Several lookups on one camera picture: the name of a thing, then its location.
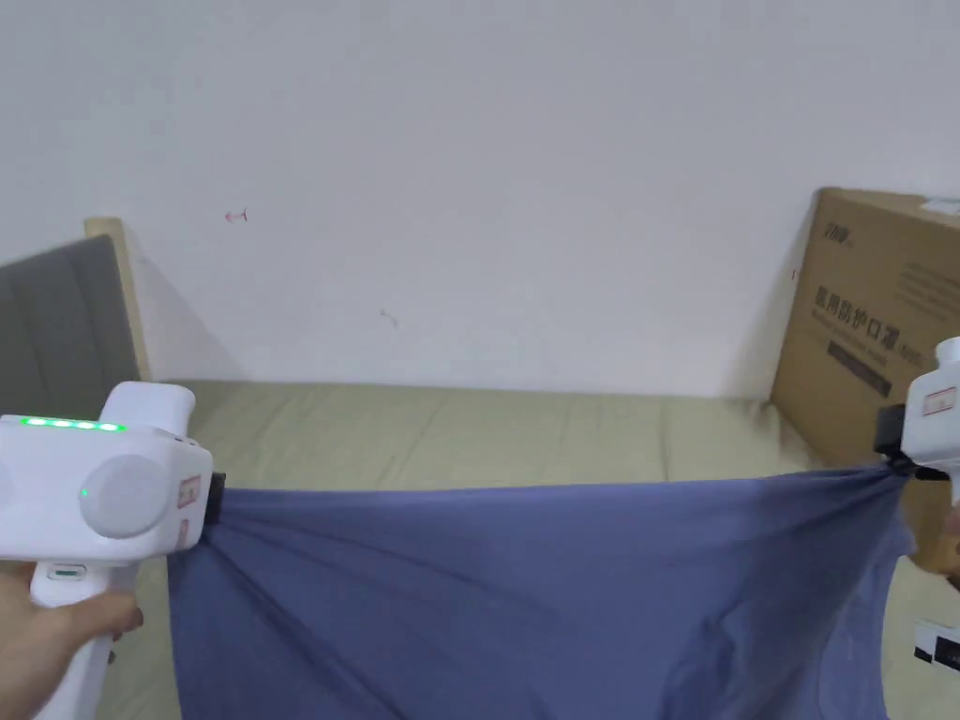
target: red label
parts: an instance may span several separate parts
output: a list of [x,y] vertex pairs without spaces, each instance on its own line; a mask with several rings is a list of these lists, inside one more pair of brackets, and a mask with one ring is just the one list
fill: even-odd
[[200,499],[200,475],[180,481],[180,494],[177,495],[177,509],[181,510]]
[[957,389],[947,388],[924,398],[924,415],[936,415],[952,410],[957,400]]
[[181,520],[180,521],[180,531],[177,533],[177,547],[175,549],[182,550],[186,547],[186,536],[190,532],[190,520]]

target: white wall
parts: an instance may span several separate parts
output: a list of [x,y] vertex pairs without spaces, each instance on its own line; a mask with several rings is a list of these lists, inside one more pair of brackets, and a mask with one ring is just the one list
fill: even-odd
[[814,189],[960,194],[958,27],[950,0],[5,3],[0,259],[123,217],[162,377],[762,396]]

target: bed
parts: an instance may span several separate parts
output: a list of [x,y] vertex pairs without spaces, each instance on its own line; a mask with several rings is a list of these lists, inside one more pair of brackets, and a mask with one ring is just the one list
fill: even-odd
[[[0,271],[0,331],[15,337],[18,348],[2,367],[0,411],[92,417],[112,383],[147,371],[120,225],[96,221],[87,230],[94,237]],[[62,304],[46,298],[64,283],[75,286],[72,312],[79,315],[72,319],[63,317]],[[60,334],[51,331],[55,321]],[[64,323],[73,328],[69,348]],[[14,336],[9,333],[15,325]],[[85,348],[80,366],[51,357],[77,348]],[[10,382],[11,377],[18,380]],[[181,384],[198,400],[191,434],[213,453],[231,487],[436,490],[689,482],[819,465],[776,408],[763,402]],[[180,716],[163,560],[144,564],[138,595],[147,624],[118,643],[118,662],[108,672],[100,707],[105,720]],[[217,598],[208,601],[215,604]],[[913,658],[917,618],[960,625],[960,596],[942,578],[904,559],[884,630],[882,673],[890,715],[956,717],[960,676]]]

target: black clamp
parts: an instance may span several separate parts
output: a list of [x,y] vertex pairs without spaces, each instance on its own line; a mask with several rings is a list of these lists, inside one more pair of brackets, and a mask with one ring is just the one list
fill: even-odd
[[874,452],[885,456],[887,465],[897,475],[913,475],[918,480],[949,480],[945,472],[917,465],[900,449],[905,418],[906,405],[880,408],[876,414]]
[[206,497],[204,528],[220,522],[220,506],[224,502],[224,488],[227,486],[227,474],[214,472],[210,475],[210,493]]

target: white handheld device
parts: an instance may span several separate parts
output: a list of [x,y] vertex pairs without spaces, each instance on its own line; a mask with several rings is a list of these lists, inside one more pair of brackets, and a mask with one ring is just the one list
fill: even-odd
[[[186,436],[186,388],[125,382],[99,421],[0,418],[0,558],[37,561],[31,595],[133,590],[141,561],[192,547],[213,464]],[[87,643],[37,720],[93,720],[112,638]]]
[[960,502],[960,337],[937,346],[937,370],[910,385],[900,448],[916,465],[949,475]]

